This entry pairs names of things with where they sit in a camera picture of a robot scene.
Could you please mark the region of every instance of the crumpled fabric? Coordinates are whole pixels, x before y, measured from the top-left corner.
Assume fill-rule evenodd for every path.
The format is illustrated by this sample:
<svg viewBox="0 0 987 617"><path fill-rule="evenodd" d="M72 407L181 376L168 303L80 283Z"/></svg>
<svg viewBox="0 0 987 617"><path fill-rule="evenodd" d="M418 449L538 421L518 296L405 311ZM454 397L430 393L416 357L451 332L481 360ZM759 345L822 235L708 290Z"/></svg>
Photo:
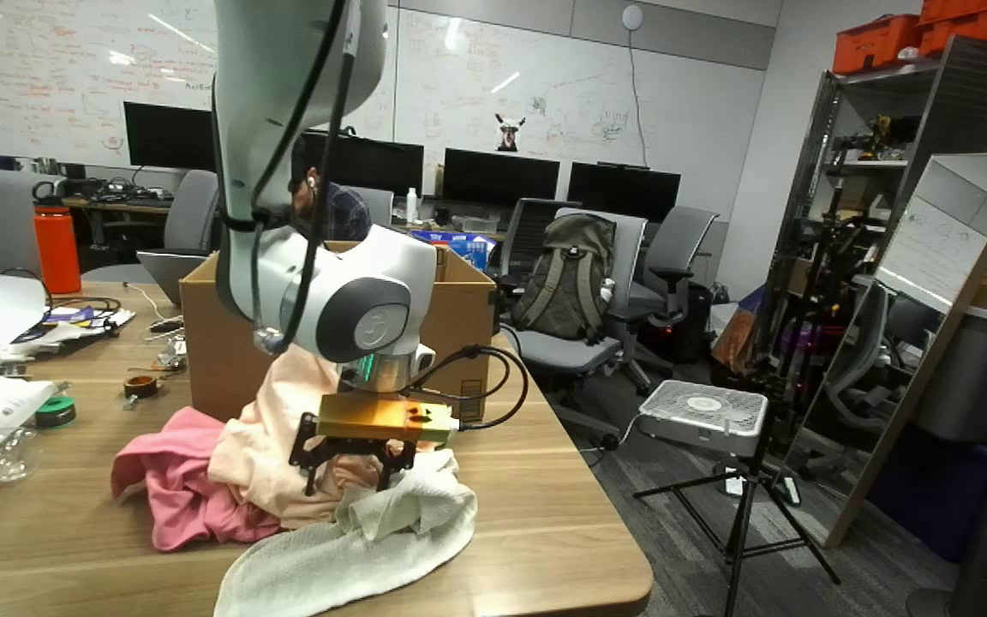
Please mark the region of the crumpled fabric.
<svg viewBox="0 0 987 617"><path fill-rule="evenodd" d="M148 495L151 544L178 552L200 540L259 540L275 535L279 516L242 503L233 489L210 481L210 456L219 443L219 421L181 407L160 431L130 440L113 459L113 498Z"/></svg>
<svg viewBox="0 0 987 617"><path fill-rule="evenodd" d="M221 424L210 481L233 488L242 501L280 516L283 528L328 520L349 489L378 489L384 477L378 456L332 456L319 465L312 495L304 495L304 474L287 463L298 418L319 410L323 393L335 386L340 371L328 360L287 345L242 416Z"/></svg>
<svg viewBox="0 0 987 617"><path fill-rule="evenodd" d="M398 589L454 557L473 520L477 498L454 481L454 456L421 453L393 488L349 495L335 520L249 544L227 570L211 613L323 613Z"/></svg>

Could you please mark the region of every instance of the cabinet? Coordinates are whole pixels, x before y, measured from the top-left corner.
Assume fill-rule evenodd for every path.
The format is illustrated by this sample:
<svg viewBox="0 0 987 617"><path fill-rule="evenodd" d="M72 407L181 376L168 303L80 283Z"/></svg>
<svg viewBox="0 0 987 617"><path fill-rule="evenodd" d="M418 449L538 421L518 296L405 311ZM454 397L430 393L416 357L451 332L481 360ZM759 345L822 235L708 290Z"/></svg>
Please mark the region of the cabinet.
<svg viewBox="0 0 987 617"><path fill-rule="evenodd" d="M931 153L987 152L987 44L822 74L778 228L746 371L775 393L781 434L809 407L863 282Z"/></svg>

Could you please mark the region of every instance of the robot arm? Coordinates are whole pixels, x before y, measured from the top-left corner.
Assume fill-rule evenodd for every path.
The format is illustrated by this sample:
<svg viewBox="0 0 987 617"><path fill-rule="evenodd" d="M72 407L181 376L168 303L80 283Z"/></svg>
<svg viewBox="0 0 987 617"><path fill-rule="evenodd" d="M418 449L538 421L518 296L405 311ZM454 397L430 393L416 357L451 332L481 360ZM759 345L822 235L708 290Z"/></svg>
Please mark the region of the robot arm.
<svg viewBox="0 0 987 617"><path fill-rule="evenodd" d="M335 129L379 81L384 0L215 0L215 19L219 283L268 353L298 343L332 363L361 360L363 386L398 392L424 363L418 330L436 251L378 225L349 251L327 251L327 202L316 218L280 228L256 223L287 202L283 160L298 125L332 121Z"/></svg>

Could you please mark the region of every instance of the desk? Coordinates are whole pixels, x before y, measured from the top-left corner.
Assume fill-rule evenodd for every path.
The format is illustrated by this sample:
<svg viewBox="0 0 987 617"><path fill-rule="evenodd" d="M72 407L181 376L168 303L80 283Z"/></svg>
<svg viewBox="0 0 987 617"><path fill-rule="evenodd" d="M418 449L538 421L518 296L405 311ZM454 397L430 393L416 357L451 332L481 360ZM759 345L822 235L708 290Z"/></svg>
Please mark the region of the desk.
<svg viewBox="0 0 987 617"><path fill-rule="evenodd" d="M121 338L32 365L34 376L69 380L80 418L36 431L32 477L0 488L0 617L210 613L242 548L156 554L148 544L148 508L109 498L113 453L187 402L185 375L160 397L124 410L117 392L127 365L151 363L156 351L144 337L151 307L121 283L84 290L124 296L136 317ZM451 445L481 503L469 548L430 576L340 613L641 613L652 565L538 392L513 421Z"/></svg>
<svg viewBox="0 0 987 617"><path fill-rule="evenodd" d="M168 202L104 202L104 200L61 200L61 207L84 217L88 245L106 251L106 212L121 217L168 217Z"/></svg>

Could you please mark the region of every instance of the black monitor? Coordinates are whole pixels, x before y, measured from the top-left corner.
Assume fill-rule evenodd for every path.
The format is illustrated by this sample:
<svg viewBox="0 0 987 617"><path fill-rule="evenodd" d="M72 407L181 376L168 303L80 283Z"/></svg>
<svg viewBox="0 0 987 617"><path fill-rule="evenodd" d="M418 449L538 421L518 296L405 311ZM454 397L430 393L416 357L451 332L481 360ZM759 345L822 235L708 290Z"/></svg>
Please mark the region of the black monitor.
<svg viewBox="0 0 987 617"><path fill-rule="evenodd" d="M481 207L513 207L521 195L555 200L560 160L444 152L444 200Z"/></svg>
<svg viewBox="0 0 987 617"><path fill-rule="evenodd" d="M572 165L570 200L586 208L643 217L662 223L676 207L679 175L662 175L630 165Z"/></svg>
<svg viewBox="0 0 987 617"><path fill-rule="evenodd" d="M130 165L215 172L211 114L124 101L124 122Z"/></svg>
<svg viewBox="0 0 987 617"><path fill-rule="evenodd" d="M327 133L309 133L304 140L312 165L319 165ZM421 167L424 167L421 143L335 137L328 152L332 183L384 189L393 195L405 195L409 189L418 189L421 195Z"/></svg>

